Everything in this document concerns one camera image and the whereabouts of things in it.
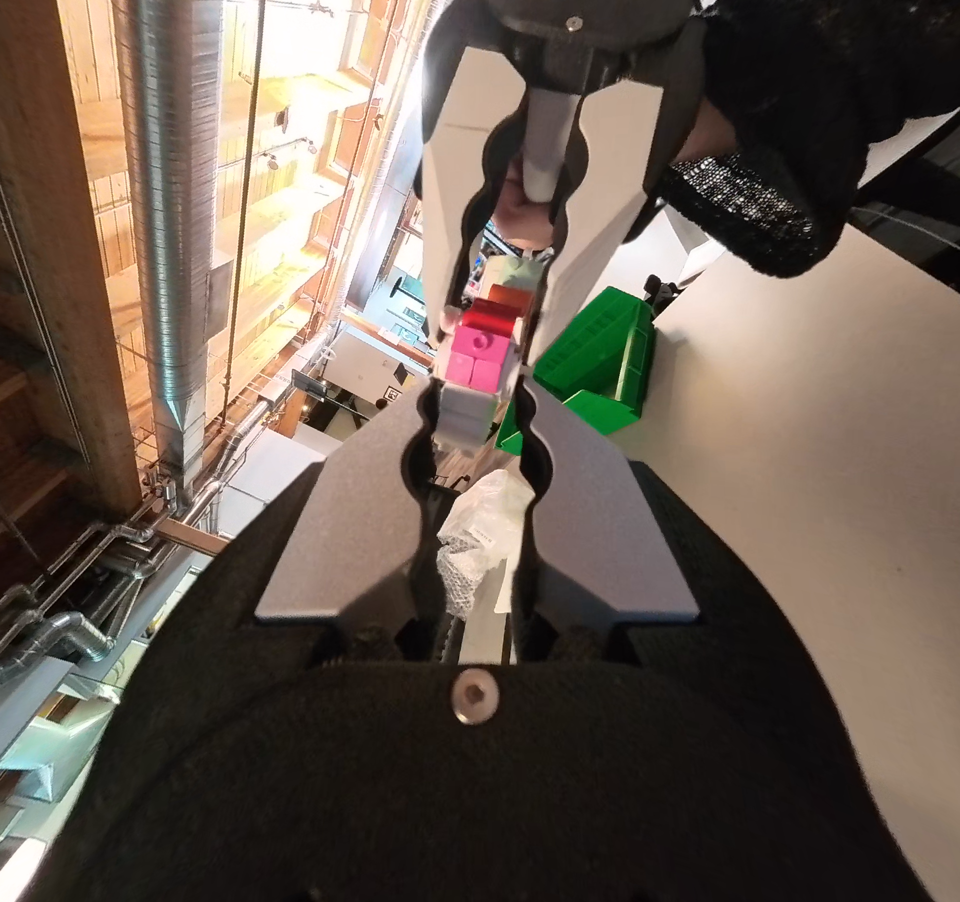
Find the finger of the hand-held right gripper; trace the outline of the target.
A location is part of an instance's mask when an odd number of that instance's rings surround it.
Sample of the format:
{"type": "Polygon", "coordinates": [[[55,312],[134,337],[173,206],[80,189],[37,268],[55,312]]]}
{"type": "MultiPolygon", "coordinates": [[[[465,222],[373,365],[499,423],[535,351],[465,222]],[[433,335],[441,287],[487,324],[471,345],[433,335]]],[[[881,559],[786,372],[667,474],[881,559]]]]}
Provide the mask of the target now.
{"type": "Polygon", "coordinates": [[[646,203],[643,182],[663,94],[661,87],[622,80],[583,101],[585,174],[565,204],[566,237],[548,266],[527,366],[579,313],[646,203]]]}
{"type": "Polygon", "coordinates": [[[465,49],[424,142],[421,162],[422,269],[420,281],[429,342],[439,346],[441,317],[463,294],[470,252],[489,219],[493,170],[488,142],[518,112],[525,83],[503,55],[465,49]]]}

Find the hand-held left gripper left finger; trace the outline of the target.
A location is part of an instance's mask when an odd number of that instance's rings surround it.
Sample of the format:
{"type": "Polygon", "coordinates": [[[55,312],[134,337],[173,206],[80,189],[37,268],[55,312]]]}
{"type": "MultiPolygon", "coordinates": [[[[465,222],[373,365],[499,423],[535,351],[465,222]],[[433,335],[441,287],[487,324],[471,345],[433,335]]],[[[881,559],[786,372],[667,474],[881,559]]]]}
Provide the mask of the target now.
{"type": "Polygon", "coordinates": [[[255,609],[267,624],[328,623],[392,636],[439,621],[436,474],[439,386],[419,382],[322,464],[255,609]]]}

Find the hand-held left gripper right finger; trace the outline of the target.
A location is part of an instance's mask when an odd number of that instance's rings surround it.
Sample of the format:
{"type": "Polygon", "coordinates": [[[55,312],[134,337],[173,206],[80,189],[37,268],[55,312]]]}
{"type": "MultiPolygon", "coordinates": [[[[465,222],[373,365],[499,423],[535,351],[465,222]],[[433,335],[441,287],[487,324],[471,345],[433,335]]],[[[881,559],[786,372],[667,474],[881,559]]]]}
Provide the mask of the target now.
{"type": "Polygon", "coordinates": [[[520,470],[534,491],[511,584],[519,638],[690,624],[690,585],[618,447],[536,382],[516,390],[520,470]]]}

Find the white lego animal model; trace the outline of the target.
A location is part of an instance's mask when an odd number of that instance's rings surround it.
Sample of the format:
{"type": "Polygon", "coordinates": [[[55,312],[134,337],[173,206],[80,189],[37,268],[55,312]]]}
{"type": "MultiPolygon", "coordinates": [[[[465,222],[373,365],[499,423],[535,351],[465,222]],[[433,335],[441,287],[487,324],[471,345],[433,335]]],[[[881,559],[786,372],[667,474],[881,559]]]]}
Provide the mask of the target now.
{"type": "Polygon", "coordinates": [[[492,256],[474,294],[446,306],[433,375],[438,415],[433,439],[473,456],[512,398],[550,253],[492,256]]]}

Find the silver elbow pipe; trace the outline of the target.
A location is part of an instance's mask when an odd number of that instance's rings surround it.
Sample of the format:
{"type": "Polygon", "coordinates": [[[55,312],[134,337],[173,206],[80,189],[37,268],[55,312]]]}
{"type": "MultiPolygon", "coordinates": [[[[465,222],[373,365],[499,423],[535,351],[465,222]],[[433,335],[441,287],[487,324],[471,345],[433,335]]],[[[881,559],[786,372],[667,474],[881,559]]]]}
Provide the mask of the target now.
{"type": "Polygon", "coordinates": [[[91,661],[106,658],[115,646],[115,638],[98,629],[81,612],[62,612],[42,620],[23,644],[1,664],[1,685],[19,678],[54,647],[65,643],[69,654],[79,653],[91,661]]]}

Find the person's right forearm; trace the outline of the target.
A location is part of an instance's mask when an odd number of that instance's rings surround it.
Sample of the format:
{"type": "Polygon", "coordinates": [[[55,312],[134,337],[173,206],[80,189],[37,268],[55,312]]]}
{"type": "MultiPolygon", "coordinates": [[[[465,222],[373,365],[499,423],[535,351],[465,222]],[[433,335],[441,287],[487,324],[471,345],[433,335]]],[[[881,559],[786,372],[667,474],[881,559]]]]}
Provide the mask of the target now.
{"type": "Polygon", "coordinates": [[[959,0],[717,0],[703,100],[723,124],[656,194],[755,271],[837,246],[870,147],[959,103],[959,0]]]}

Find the person's right hand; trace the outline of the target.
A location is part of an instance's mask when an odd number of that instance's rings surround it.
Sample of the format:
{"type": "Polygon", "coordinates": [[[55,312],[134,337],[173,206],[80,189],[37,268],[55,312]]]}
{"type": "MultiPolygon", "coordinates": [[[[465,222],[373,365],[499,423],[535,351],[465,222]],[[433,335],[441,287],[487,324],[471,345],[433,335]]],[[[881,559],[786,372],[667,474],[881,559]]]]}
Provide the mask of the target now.
{"type": "Polygon", "coordinates": [[[490,220],[505,242],[531,251],[550,248],[554,226],[548,203],[530,200],[523,187],[522,157],[511,159],[490,220]]]}

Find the clear plastic bag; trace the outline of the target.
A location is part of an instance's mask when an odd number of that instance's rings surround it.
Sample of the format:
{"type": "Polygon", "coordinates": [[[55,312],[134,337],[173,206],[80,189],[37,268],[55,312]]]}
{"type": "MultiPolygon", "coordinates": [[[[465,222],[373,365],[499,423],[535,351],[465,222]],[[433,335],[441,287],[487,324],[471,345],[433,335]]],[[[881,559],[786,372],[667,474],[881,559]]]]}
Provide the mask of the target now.
{"type": "Polygon", "coordinates": [[[484,549],[507,549],[519,541],[534,491],[507,469],[482,476],[453,502],[438,537],[484,549]]]}

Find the green plastic bin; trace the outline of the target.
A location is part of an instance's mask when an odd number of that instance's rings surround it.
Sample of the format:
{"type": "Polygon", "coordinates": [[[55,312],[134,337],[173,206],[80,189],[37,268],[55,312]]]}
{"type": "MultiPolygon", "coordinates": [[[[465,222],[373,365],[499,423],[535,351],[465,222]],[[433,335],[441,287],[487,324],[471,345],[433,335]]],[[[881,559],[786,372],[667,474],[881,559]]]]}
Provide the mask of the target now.
{"type": "Polygon", "coordinates": [[[656,346],[654,311],[609,286],[569,323],[536,362],[535,382],[559,402],[586,390],[640,410],[656,346]]]}
{"type": "MultiPolygon", "coordinates": [[[[563,404],[605,437],[634,425],[641,418],[639,409],[585,389],[571,395],[563,404]]],[[[498,428],[495,448],[517,457],[522,454],[522,432],[517,423],[515,400],[510,402],[498,428]]]]}

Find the bubble wrap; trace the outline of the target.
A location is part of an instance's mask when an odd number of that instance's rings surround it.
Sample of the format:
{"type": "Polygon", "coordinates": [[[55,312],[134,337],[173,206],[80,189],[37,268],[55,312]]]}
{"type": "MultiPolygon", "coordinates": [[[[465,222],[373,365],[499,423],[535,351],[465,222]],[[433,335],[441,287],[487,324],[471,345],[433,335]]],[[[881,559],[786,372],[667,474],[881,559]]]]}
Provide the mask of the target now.
{"type": "Polygon", "coordinates": [[[489,572],[507,560],[509,548],[481,530],[444,529],[438,533],[437,569],[446,610],[462,622],[474,609],[476,593],[489,572]]]}

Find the wooden beam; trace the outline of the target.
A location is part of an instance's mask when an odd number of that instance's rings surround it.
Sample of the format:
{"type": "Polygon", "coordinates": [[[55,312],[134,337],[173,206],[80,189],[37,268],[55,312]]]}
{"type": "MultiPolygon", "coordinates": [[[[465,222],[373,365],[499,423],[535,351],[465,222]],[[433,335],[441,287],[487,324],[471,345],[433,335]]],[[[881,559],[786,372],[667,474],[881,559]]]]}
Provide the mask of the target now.
{"type": "Polygon", "coordinates": [[[80,476],[126,517],[141,486],[57,0],[2,0],[2,232],[80,476]]]}

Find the silver ventilation duct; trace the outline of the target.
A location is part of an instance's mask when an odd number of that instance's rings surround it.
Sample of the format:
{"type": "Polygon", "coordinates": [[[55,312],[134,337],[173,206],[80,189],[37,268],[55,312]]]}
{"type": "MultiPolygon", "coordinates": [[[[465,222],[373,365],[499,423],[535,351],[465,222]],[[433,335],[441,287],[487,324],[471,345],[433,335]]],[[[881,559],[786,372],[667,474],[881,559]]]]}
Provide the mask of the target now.
{"type": "Polygon", "coordinates": [[[161,469],[188,492],[206,428],[222,0],[111,0],[161,469]]]}

